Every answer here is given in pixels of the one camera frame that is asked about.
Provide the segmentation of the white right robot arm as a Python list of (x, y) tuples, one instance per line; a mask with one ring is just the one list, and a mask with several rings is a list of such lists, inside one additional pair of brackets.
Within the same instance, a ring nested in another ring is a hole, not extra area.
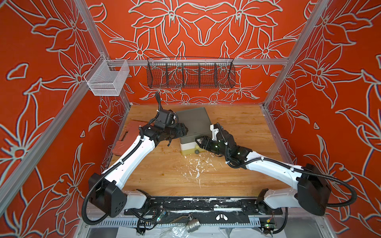
[[(284, 163), (239, 146), (232, 134), (219, 123), (211, 125), (211, 136), (195, 139), (197, 145), (208, 152), (225, 158), (232, 169), (246, 169), (270, 176), (288, 185), (286, 189), (263, 189), (257, 198), (258, 206), (264, 208), (302, 208), (305, 211), (323, 216), (328, 207), (345, 207), (357, 200), (357, 192), (348, 183), (333, 176), (322, 174), (312, 164), (305, 166)], [(332, 193), (330, 183), (334, 182), (350, 191), (350, 198), (338, 203), (329, 203)]]

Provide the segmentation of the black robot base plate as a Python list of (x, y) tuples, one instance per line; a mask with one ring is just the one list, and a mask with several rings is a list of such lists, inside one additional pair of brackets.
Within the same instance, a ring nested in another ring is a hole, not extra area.
[(259, 218), (262, 224), (268, 219), (273, 222), (275, 217), (283, 215), (283, 211), (258, 203), (256, 197), (153, 196), (141, 209), (126, 209), (124, 214), (137, 214), (146, 220), (158, 218), (161, 214), (160, 225), (198, 219), (202, 225), (255, 226), (254, 218)]

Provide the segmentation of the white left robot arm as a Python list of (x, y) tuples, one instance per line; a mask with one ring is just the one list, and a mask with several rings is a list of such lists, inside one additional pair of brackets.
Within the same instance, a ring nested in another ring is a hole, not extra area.
[[(107, 217), (114, 218), (124, 210), (136, 211), (146, 205), (148, 195), (134, 190), (123, 192), (125, 183), (141, 161), (162, 141), (171, 142), (186, 136), (188, 129), (183, 123), (176, 123), (164, 129), (146, 124), (139, 127), (139, 135), (129, 149), (102, 174), (94, 173), (89, 181), (89, 191), (81, 209), (81, 216), (87, 225), (101, 223)], [(104, 215), (97, 220), (87, 216), (87, 205), (93, 204)]]

